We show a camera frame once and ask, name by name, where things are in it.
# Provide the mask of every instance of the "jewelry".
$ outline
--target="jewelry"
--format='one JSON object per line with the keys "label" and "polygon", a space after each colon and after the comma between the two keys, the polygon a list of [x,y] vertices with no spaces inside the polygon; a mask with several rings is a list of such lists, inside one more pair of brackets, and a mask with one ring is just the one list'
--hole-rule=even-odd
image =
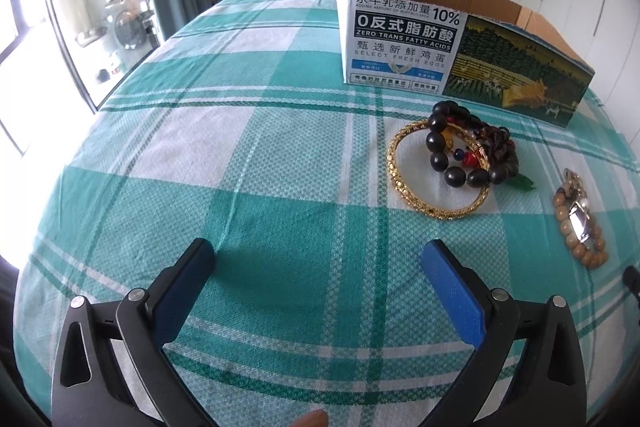
{"label": "jewelry", "polygon": [[[458,219],[459,217],[472,213],[484,203],[484,200],[489,194],[489,183],[484,184],[480,188],[478,197],[469,206],[459,208],[457,210],[444,210],[443,208],[437,208],[436,206],[425,203],[416,196],[404,183],[404,180],[398,171],[398,166],[396,165],[396,148],[398,147],[398,144],[411,133],[428,129],[429,127],[428,120],[420,120],[402,127],[402,129],[398,131],[391,140],[389,149],[386,152],[386,170],[391,178],[394,188],[400,192],[402,198],[415,210],[418,210],[418,212],[426,214],[427,216],[435,217],[436,219]],[[466,143],[467,147],[469,147],[469,149],[471,149],[474,155],[478,158],[478,163],[482,169],[487,170],[489,168],[489,158],[478,140],[470,136],[462,127],[455,123],[447,122],[446,127],[442,131],[445,130],[453,132],[453,134],[461,138]]]}
{"label": "jewelry", "polygon": [[[470,187],[480,188],[491,182],[499,185],[507,178],[516,177],[520,171],[520,163],[511,140],[511,133],[506,127],[492,127],[472,115],[466,107],[452,100],[438,102],[433,106],[433,114],[427,119],[431,132],[425,140],[431,152],[430,163],[434,171],[444,172],[444,179],[450,187],[462,187],[467,183]],[[489,168],[478,168],[478,158],[473,152],[462,149],[453,151],[453,159],[462,162],[473,170],[468,174],[460,167],[449,167],[446,151],[449,143],[442,135],[449,123],[455,123],[470,132],[474,138],[485,141],[482,149],[486,152]]]}
{"label": "jewelry", "polygon": [[[595,216],[589,212],[587,193],[578,174],[564,170],[564,184],[556,190],[552,203],[564,243],[574,258],[589,269],[606,263],[609,258],[605,250],[607,243]],[[593,250],[586,245],[588,239],[593,241]]]}

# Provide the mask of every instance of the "landscape picture on box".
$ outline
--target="landscape picture on box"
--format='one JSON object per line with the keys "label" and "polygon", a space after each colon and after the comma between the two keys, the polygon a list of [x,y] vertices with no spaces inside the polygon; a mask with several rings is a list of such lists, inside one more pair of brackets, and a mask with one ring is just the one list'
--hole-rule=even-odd
{"label": "landscape picture on box", "polygon": [[566,126],[592,76],[517,28],[469,16],[443,96]]}

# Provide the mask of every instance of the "cardboard box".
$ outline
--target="cardboard box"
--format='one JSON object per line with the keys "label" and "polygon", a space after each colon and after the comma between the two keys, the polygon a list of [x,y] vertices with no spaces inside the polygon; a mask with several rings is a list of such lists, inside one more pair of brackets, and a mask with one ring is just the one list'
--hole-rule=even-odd
{"label": "cardboard box", "polygon": [[509,0],[336,0],[347,84],[462,98],[567,126],[593,70]]}

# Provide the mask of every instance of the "bed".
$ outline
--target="bed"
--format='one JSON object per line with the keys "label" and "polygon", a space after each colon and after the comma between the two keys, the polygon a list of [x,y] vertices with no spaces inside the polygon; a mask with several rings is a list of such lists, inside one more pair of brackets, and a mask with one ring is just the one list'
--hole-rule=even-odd
{"label": "bed", "polygon": [[[216,272],[166,352],[220,425],[284,426],[319,407],[334,427],[418,425],[471,353],[420,272],[421,246],[439,237],[489,287],[567,299],[592,415],[640,344],[621,280],[640,259],[636,160],[590,92],[566,130],[469,104],[512,130],[536,190],[498,187],[472,216],[430,219],[388,183],[385,150],[436,101],[343,84],[335,0],[224,0],[197,17],[104,104],[44,212],[15,303],[34,402],[50,413],[73,296],[147,287],[205,237]],[[594,271],[558,232],[565,167],[583,177],[609,245]],[[430,180],[430,196],[451,201]]]}

